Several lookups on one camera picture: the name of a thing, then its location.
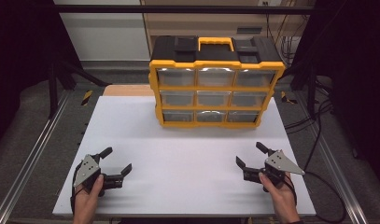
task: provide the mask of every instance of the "white wall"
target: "white wall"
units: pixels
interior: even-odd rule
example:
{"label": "white wall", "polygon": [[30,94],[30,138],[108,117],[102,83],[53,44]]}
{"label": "white wall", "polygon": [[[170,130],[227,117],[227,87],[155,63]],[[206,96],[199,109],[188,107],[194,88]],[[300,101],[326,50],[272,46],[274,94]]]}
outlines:
{"label": "white wall", "polygon": [[[54,0],[55,4],[140,5],[139,0]],[[61,13],[81,61],[149,60],[142,14]]]}

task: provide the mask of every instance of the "wire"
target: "wire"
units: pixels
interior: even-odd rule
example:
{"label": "wire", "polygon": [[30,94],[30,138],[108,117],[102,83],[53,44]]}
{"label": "wire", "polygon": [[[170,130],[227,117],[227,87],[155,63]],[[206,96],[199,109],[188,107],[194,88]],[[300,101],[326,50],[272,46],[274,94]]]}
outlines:
{"label": "wire", "polygon": [[71,211],[73,212],[73,215],[75,214],[75,210],[76,210],[76,189],[74,188],[74,182],[76,181],[76,175],[78,173],[78,170],[79,170],[79,167],[81,167],[81,163],[79,163],[79,165],[77,165],[76,167],[76,170],[74,171],[74,174],[73,174],[73,187],[71,187],[71,197],[70,197],[70,205],[71,205]]}
{"label": "wire", "polygon": [[291,190],[292,195],[294,196],[295,205],[297,205],[297,193],[295,192],[294,187],[292,187],[286,180],[283,180],[282,182],[283,182],[283,184],[285,184]]}
{"label": "wire", "polygon": [[282,29],[283,29],[283,24],[285,23],[287,17],[288,17],[288,15],[285,15],[285,18],[283,19],[282,23],[280,23],[279,28],[277,28],[277,38],[276,38],[276,41],[274,42],[274,45],[275,45],[275,46],[276,46],[277,40],[278,40],[279,37],[280,37],[280,32],[281,32]]}
{"label": "wire", "polygon": [[319,88],[323,89],[326,91],[328,94],[332,92],[332,88],[325,86],[323,83],[321,83],[318,79],[316,79],[316,84]]}
{"label": "wire", "polygon": [[327,96],[327,97],[330,97],[330,94],[327,92],[324,92],[324,91],[326,91],[326,90],[324,90],[324,89],[322,89],[322,88],[320,88],[318,85],[317,85],[317,87],[316,87],[316,91],[318,91],[318,92],[320,92],[320,94],[323,94],[323,95],[325,95],[325,96]]}
{"label": "wire", "polygon": [[316,177],[317,179],[319,179],[320,181],[322,181],[324,184],[326,184],[331,190],[332,192],[337,195],[338,199],[340,200],[341,204],[342,204],[342,207],[343,207],[343,214],[342,216],[340,217],[340,219],[338,220],[328,220],[324,217],[321,217],[319,216],[318,214],[316,214],[316,217],[319,218],[320,220],[322,221],[325,221],[325,222],[328,222],[328,223],[342,223],[342,221],[346,218],[346,211],[345,211],[345,202],[344,200],[342,199],[342,197],[339,195],[339,193],[326,181],[324,180],[321,176],[319,175],[316,175],[315,173],[312,173],[312,172],[308,172],[306,171],[307,168],[308,168],[308,165],[309,165],[309,162],[310,160],[312,159],[313,155],[314,155],[314,152],[316,150],[316,145],[317,145],[317,142],[318,142],[318,139],[320,138],[320,135],[321,135],[321,111],[322,111],[322,108],[323,108],[323,105],[326,104],[330,99],[327,99],[325,101],[323,101],[323,103],[321,103],[321,105],[318,107],[318,112],[317,112],[317,123],[318,123],[318,133],[317,133],[317,138],[315,140],[315,143],[313,144],[312,146],[312,149],[311,149],[311,153],[309,154],[309,157],[308,157],[308,160],[306,161],[306,164],[303,168],[303,170],[305,171],[305,173],[307,175],[312,175],[314,177]]}
{"label": "wire", "polygon": [[292,131],[292,132],[290,132],[290,133],[287,133],[287,134],[292,134],[292,133],[297,133],[297,132],[300,132],[300,131],[302,131],[302,130],[304,130],[305,128],[307,128],[307,127],[309,127],[309,126],[311,126],[312,124],[314,124],[315,123],[315,121],[313,121],[312,123],[309,123],[309,124],[307,124],[306,126],[303,126],[301,129],[299,129],[299,130],[296,130],[296,131]]}
{"label": "wire", "polygon": [[268,33],[271,35],[272,41],[274,41],[274,36],[272,35],[271,27],[269,26],[269,14],[266,14],[266,37],[268,36]]}
{"label": "wire", "polygon": [[285,175],[285,176],[288,178],[289,183],[291,184],[291,186],[295,189],[294,184],[293,184],[292,181],[291,181],[291,178],[290,178],[288,175]]}
{"label": "wire", "polygon": [[332,187],[332,185],[331,184],[329,184],[329,182],[327,182],[326,180],[324,180],[321,176],[319,176],[319,175],[317,175],[317,174],[315,174],[315,173],[312,173],[312,172],[306,172],[306,174],[307,175],[312,175],[312,176],[314,176],[315,178],[317,178],[317,179],[319,179],[321,182],[323,182],[325,185],[327,185],[331,190],[332,190],[332,192],[338,197],[338,199],[339,199],[339,201],[341,202],[341,205],[342,205],[342,207],[344,208],[343,210],[344,210],[344,212],[342,213],[342,216],[340,217],[340,219],[338,219],[338,220],[327,220],[326,218],[324,218],[324,217],[321,217],[321,216],[319,216],[318,214],[316,214],[316,217],[317,218],[319,218],[320,220],[322,220],[322,221],[325,221],[325,222],[328,222],[328,223],[333,223],[333,224],[335,224],[335,223],[342,223],[344,220],[345,220],[345,218],[346,218],[346,211],[345,211],[345,202],[344,202],[344,200],[342,199],[342,197],[339,195],[339,193]]}
{"label": "wire", "polygon": [[321,107],[325,103],[327,103],[329,100],[330,99],[327,99],[327,100],[323,101],[323,103],[321,103],[321,105],[318,107],[318,114],[317,114],[318,133],[317,133],[317,137],[316,137],[315,143],[312,146],[311,153],[309,154],[308,160],[306,161],[306,164],[303,167],[304,171],[306,171],[306,169],[308,168],[309,162],[311,161],[311,159],[313,157],[313,154],[315,153],[315,149],[316,149],[316,145],[317,145],[318,139],[320,138],[320,134],[321,134],[321,118],[320,118]]}
{"label": "wire", "polygon": [[296,69],[296,68],[299,68],[301,67],[302,65],[305,64],[305,68],[307,67],[307,64],[310,63],[316,53],[316,50],[315,50],[315,47],[317,45],[319,45],[319,41],[320,39],[322,39],[322,37],[324,37],[326,31],[328,30],[328,28],[331,26],[332,22],[335,20],[335,18],[338,16],[338,14],[341,12],[342,8],[344,8],[344,5],[346,4],[347,0],[345,0],[341,5],[340,7],[338,8],[338,10],[336,11],[336,13],[334,14],[334,16],[331,18],[331,20],[329,20],[327,22],[327,24],[323,27],[323,30],[319,33],[319,35],[315,38],[315,41],[312,42],[311,46],[308,48],[308,51],[305,52],[305,54],[303,55],[303,59],[300,60],[299,62],[297,62],[295,64],[294,67],[290,67],[289,70],[287,70],[287,72],[285,72],[285,74],[283,74],[282,77],[280,77],[279,79],[283,78],[283,77],[286,77],[288,76],[289,74],[292,74],[292,70]]}
{"label": "wire", "polygon": [[[330,111],[331,108],[328,108],[329,106],[331,106],[331,103],[329,103],[329,104],[327,104],[326,106],[322,107],[322,108],[321,108],[321,114],[324,114],[324,113]],[[300,120],[300,121],[297,121],[297,122],[294,122],[294,123],[290,123],[290,124],[288,124],[288,125],[285,125],[285,129],[288,130],[288,129],[292,129],[292,128],[295,128],[295,127],[301,126],[302,124],[304,124],[306,121],[308,121],[308,120],[310,120],[310,119],[312,119],[312,118],[310,118],[310,117],[306,117],[306,118],[304,118],[304,119],[302,119],[302,120]]]}
{"label": "wire", "polygon": [[85,188],[82,188],[81,190],[79,190],[75,195],[74,195],[74,197],[77,197],[77,195],[82,191],[82,190],[84,190]]}
{"label": "wire", "polygon": [[297,32],[303,27],[303,25],[308,21],[308,18],[305,15],[302,15],[303,22],[297,27],[295,30],[294,34],[290,37],[287,37],[287,44],[286,44],[286,37],[282,36],[282,42],[280,44],[280,50],[282,51],[282,55],[286,58],[286,62],[288,66],[291,66],[292,63],[291,61],[294,59],[295,53],[296,52],[291,52],[292,49],[292,42],[293,41],[298,41],[301,38],[294,38],[297,34]]}

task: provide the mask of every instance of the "black clamp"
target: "black clamp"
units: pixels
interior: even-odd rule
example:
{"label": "black clamp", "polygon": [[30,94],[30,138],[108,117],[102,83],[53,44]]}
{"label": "black clamp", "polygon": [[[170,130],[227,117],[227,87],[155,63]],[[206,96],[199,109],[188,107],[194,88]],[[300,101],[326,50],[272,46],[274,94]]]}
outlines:
{"label": "black clamp", "polygon": [[271,182],[276,186],[285,180],[285,172],[290,172],[297,175],[305,174],[305,171],[287,158],[285,154],[283,154],[283,151],[271,150],[261,142],[257,142],[256,147],[264,154],[268,153],[268,158],[265,160],[264,168],[256,169],[246,167],[246,164],[241,159],[236,157],[236,164],[243,170],[244,180],[260,184],[259,173],[261,172],[268,176]]}
{"label": "black clamp", "polygon": [[105,195],[106,189],[120,189],[122,188],[123,178],[132,171],[132,164],[126,166],[121,172],[120,175],[106,175],[102,174],[102,169],[99,166],[100,159],[104,159],[109,154],[113,152],[112,147],[108,147],[103,150],[101,153],[96,155],[86,155],[84,160],[76,167],[76,171],[73,176],[73,187],[72,187],[72,197],[71,209],[74,214],[75,202],[76,202],[76,193],[75,188],[82,184],[84,190],[91,192],[94,182],[96,181],[99,175],[104,176],[104,182],[102,190],[99,193],[99,197]]}

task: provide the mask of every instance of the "black sleeve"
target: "black sleeve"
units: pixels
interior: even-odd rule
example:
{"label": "black sleeve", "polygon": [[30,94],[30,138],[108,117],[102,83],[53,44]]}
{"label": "black sleeve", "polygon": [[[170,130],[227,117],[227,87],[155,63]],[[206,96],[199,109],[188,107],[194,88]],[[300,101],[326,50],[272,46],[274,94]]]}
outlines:
{"label": "black sleeve", "polygon": [[289,224],[305,224],[302,220],[296,222],[290,222]]}

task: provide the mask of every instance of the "yellow plastic frame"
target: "yellow plastic frame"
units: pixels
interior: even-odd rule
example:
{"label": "yellow plastic frame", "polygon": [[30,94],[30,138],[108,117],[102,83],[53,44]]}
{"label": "yellow plastic frame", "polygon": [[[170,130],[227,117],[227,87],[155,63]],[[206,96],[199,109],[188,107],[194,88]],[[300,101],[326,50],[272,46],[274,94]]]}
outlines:
{"label": "yellow plastic frame", "polygon": [[201,51],[202,44],[219,44],[219,45],[229,45],[231,51],[233,51],[232,39],[229,37],[199,37],[198,38],[198,50]]}
{"label": "yellow plastic frame", "polygon": [[[230,87],[206,87],[206,86],[163,86],[158,82],[157,70],[160,68],[190,68],[198,69],[206,67],[216,68],[231,68],[235,70],[232,86]],[[269,87],[235,87],[235,81],[237,78],[237,71],[244,69],[255,70],[275,70],[276,74]],[[224,128],[256,128],[260,125],[260,119],[262,113],[267,109],[269,101],[274,94],[274,86],[276,81],[282,77],[285,70],[285,65],[282,62],[262,62],[262,63],[240,63],[232,61],[195,61],[194,63],[176,63],[172,60],[152,60],[149,63],[150,73],[148,75],[150,87],[155,94],[155,100],[157,102],[155,106],[155,113],[161,126],[163,127],[180,127],[180,128],[192,128],[201,126],[218,126]],[[195,83],[197,83],[198,73],[195,72]],[[204,106],[204,105],[162,105],[162,99],[160,91],[263,91],[266,92],[266,97],[262,106],[231,106],[231,99],[228,105],[224,106]],[[163,113],[164,109],[171,110],[224,110],[227,111],[223,122],[198,122],[196,120],[196,113],[193,113],[192,122],[180,122],[180,121],[164,121]],[[228,122],[227,116],[230,110],[257,110],[260,111],[255,122]]]}

